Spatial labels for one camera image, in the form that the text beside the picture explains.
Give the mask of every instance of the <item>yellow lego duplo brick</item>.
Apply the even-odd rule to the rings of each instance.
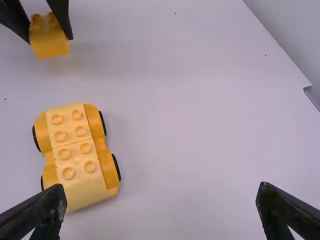
[[[96,106],[77,102],[50,107],[32,131],[46,161],[42,187],[62,184],[68,213],[117,194],[121,176]]]
[[[38,59],[67,55],[70,52],[68,39],[52,12],[43,16],[32,15],[29,40]]]
[[[68,212],[109,197],[93,139],[57,147],[53,155]]]
[[[82,103],[73,103],[46,110],[52,148],[92,138]]]

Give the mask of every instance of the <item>white wall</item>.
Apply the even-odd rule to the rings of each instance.
[[[309,81],[320,85],[320,1],[243,1]]]

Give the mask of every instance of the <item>white backdrop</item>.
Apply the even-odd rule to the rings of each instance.
[[[0,27],[0,212],[40,191],[36,117],[77,101],[102,111],[122,185],[62,240],[263,240],[261,181],[320,208],[310,83],[241,0],[72,0],[70,19],[48,60]]]

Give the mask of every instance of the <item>black tire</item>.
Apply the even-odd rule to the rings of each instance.
[[[106,129],[105,121],[104,121],[104,116],[102,116],[102,112],[101,111],[99,111],[99,115],[100,115],[100,119],[101,119],[101,122],[102,122],[104,135],[107,136],[107,129]]]
[[[120,170],[119,170],[119,166],[118,166],[118,163],[117,163],[116,156],[114,154],[112,154],[112,158],[113,158],[113,162],[114,162],[114,165],[115,165],[116,173],[118,174],[119,182],[121,182],[121,174],[120,174]]]
[[[40,150],[40,147],[39,147],[39,144],[38,144],[38,140],[37,140],[35,125],[33,125],[33,127],[32,127],[32,135],[33,135],[33,140],[34,140],[35,146],[38,149],[38,151],[41,153],[41,150]]]
[[[43,180],[42,176],[41,176],[40,184],[41,184],[41,190],[42,191],[45,190],[45,188],[44,188],[44,180]]]

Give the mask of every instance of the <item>yellow lego duplo car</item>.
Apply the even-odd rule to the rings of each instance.
[[[51,107],[32,128],[37,149],[45,156],[42,189],[62,184],[67,212],[117,194],[121,175],[106,146],[102,113],[92,104]]]

